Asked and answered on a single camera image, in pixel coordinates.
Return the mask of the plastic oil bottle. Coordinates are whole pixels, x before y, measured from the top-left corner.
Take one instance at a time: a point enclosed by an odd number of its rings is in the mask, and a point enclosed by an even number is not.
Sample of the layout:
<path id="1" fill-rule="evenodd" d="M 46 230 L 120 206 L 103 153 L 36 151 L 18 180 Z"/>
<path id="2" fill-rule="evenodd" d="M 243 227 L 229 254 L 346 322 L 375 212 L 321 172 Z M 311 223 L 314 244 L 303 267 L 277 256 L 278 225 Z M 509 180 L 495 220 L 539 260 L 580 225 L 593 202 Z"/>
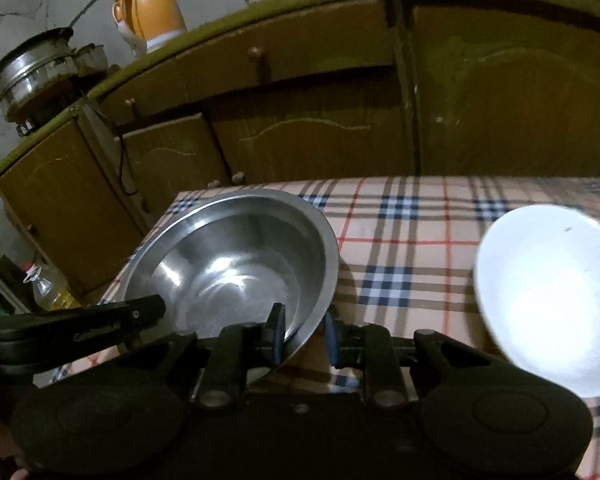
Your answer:
<path id="1" fill-rule="evenodd" d="M 53 266 L 44 263 L 27 263 L 23 267 L 33 289 L 36 303 L 45 311 L 68 310 L 81 307 L 73 296 L 66 278 Z"/>

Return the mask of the brown wooden cabinet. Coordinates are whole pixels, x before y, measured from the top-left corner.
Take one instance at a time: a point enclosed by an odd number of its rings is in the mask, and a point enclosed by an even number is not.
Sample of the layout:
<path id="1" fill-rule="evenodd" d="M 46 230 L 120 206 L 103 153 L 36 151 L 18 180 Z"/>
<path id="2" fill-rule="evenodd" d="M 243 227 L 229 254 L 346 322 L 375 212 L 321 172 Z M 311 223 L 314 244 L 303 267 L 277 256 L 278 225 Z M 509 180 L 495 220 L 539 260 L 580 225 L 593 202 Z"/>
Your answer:
<path id="1" fill-rule="evenodd" d="M 382 176 L 600 176 L 600 0 L 262 0 L 46 122 L 0 196 L 87 296 L 179 192 Z"/>

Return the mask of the large steel round pan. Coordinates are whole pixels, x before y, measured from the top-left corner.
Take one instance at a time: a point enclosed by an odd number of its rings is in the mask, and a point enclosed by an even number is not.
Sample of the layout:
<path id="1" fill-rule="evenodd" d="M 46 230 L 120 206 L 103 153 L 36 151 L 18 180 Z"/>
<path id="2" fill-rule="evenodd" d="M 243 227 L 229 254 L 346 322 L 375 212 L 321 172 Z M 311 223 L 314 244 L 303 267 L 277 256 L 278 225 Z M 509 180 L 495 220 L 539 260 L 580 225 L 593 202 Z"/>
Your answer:
<path id="1" fill-rule="evenodd" d="M 286 326 L 282 318 L 269 318 L 263 323 L 244 328 L 242 352 L 250 384 L 285 367 L 300 363 L 306 354 L 312 352 L 314 342 L 322 336 L 318 326 L 303 337 L 298 338 L 298 333 L 297 330 L 286 337 Z"/>

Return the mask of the plaid checkered tablecloth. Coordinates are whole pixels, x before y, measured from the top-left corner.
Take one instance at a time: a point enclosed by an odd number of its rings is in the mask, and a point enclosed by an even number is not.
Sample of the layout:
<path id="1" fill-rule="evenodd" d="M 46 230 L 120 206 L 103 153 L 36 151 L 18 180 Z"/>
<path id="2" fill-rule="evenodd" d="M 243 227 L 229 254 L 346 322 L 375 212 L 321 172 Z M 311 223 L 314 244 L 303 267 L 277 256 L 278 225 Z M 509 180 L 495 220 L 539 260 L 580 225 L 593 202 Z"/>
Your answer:
<path id="1" fill-rule="evenodd" d="M 384 177 L 269 184 L 298 195 L 332 225 L 340 250 L 335 304 L 349 322 L 396 336 L 442 330 L 496 353 L 478 315 L 471 269 L 480 238 L 506 212 L 530 204 L 579 209 L 600 221 L 600 178 Z M 329 369 L 317 341 L 274 387 L 343 392 L 360 374 Z M 588 401 L 594 438 L 578 470 L 600 479 L 600 398 Z"/>

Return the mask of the small steel bowl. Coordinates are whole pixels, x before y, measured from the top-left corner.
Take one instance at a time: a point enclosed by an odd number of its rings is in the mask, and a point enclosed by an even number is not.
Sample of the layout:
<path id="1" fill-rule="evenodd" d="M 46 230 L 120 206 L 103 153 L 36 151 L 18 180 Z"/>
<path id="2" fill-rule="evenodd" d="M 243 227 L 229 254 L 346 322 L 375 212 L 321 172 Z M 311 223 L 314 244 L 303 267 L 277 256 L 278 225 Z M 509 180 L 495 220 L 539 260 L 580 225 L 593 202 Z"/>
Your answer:
<path id="1" fill-rule="evenodd" d="M 282 304 L 291 358 L 322 322 L 338 272 L 338 243 L 321 211 L 284 191 L 239 191 L 203 200 L 140 246 L 114 298 L 163 299 L 166 314 L 140 334 L 144 344 L 214 338 L 226 326 L 262 323 Z"/>

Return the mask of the wide white ceramic bowl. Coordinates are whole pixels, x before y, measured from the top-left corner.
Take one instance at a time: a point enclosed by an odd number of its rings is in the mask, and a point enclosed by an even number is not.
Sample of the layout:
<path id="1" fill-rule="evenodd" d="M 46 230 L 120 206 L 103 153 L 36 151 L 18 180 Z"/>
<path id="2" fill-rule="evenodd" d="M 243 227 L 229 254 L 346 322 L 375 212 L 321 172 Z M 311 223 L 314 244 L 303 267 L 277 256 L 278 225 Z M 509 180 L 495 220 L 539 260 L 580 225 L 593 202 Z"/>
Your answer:
<path id="1" fill-rule="evenodd" d="M 582 398 L 600 396 L 600 222 L 558 205 L 509 211 L 480 240 L 472 278 L 509 361 Z"/>

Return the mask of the orange electric kettle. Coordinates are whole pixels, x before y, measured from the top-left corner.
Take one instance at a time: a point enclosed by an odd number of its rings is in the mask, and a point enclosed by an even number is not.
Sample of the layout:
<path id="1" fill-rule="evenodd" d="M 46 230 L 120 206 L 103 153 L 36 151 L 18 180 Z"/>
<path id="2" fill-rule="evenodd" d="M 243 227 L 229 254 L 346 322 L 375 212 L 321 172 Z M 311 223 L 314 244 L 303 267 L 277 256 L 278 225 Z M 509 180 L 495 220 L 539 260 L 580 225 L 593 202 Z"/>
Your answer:
<path id="1" fill-rule="evenodd" d="M 114 0 L 112 17 L 136 58 L 187 32 L 176 0 Z"/>

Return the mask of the steel pot on stove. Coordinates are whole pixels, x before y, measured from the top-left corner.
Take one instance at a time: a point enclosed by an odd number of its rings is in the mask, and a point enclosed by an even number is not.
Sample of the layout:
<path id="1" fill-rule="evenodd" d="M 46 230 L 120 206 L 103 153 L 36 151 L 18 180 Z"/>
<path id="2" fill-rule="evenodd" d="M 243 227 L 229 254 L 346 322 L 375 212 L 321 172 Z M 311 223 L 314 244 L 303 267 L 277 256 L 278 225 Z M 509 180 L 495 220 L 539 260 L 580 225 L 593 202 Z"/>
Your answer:
<path id="1" fill-rule="evenodd" d="M 73 29 L 58 27 L 27 39 L 0 59 L 0 110 L 19 127 L 46 122 L 53 106 L 64 108 L 107 75 L 101 44 L 76 49 Z"/>

